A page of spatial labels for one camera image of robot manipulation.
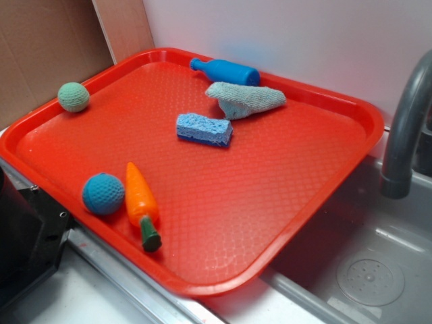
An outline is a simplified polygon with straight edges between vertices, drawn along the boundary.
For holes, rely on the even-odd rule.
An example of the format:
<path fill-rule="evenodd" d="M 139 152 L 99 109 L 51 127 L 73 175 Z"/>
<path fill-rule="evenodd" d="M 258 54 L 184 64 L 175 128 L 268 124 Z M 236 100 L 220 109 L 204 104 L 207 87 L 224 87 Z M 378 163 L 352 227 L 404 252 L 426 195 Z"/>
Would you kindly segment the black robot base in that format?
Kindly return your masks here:
<path fill-rule="evenodd" d="M 1 308 L 57 271 L 70 212 L 43 189 L 17 189 L 1 171 Z"/>

